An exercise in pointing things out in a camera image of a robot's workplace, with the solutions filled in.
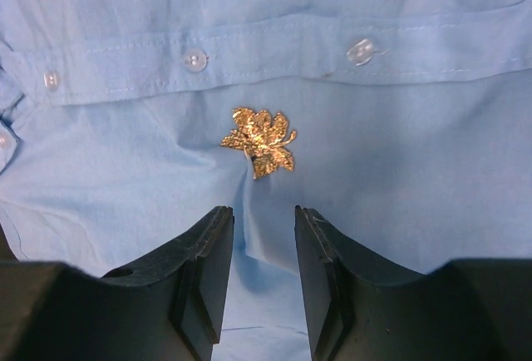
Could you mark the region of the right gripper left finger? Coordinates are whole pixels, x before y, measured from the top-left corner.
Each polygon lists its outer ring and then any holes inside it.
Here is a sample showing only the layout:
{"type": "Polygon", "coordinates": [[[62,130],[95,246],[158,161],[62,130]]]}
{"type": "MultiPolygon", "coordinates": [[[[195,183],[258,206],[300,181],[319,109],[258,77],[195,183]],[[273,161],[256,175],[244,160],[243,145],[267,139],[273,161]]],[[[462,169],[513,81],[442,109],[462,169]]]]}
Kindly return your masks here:
{"type": "Polygon", "coordinates": [[[233,238],[233,211],[217,206],[100,278],[62,262],[2,262],[2,359],[210,359],[233,238]]]}

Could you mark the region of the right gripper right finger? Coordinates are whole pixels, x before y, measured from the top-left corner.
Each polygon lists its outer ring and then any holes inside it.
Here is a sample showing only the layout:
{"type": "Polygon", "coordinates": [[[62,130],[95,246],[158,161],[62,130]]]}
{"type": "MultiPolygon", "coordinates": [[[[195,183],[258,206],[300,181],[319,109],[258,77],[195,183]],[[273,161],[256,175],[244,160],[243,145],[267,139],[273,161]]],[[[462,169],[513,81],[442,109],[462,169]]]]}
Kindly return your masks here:
{"type": "Polygon", "coordinates": [[[295,238],[315,360],[528,360],[529,260],[400,266],[297,207],[295,238]]]}

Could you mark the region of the red maple leaf brooch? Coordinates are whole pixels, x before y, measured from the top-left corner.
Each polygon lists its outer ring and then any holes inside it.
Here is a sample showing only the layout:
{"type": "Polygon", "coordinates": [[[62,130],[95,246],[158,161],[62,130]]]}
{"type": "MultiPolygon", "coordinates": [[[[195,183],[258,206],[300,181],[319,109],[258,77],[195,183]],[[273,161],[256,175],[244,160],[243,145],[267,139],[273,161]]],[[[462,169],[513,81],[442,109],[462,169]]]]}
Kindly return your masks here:
{"type": "Polygon", "coordinates": [[[294,171],[294,156],[286,146],[296,139],[297,131],[289,130],[289,120],[281,111],[273,116],[265,109],[255,111],[238,107],[233,109],[232,118],[235,128],[220,145],[242,151],[251,161],[255,180],[269,176],[279,168],[294,171]]]}

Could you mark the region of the blue button-up shirt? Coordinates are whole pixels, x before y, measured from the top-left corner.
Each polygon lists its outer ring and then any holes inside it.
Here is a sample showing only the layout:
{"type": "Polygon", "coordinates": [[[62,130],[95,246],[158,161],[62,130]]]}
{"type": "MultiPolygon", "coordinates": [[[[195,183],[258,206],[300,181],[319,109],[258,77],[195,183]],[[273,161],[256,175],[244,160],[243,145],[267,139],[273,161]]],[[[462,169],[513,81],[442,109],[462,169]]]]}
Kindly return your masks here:
{"type": "Polygon", "coordinates": [[[531,0],[1,0],[1,224],[101,276],[233,208],[217,360],[310,357],[296,206],[426,273],[531,255],[531,0]],[[281,111],[294,171],[221,140],[281,111]]]}

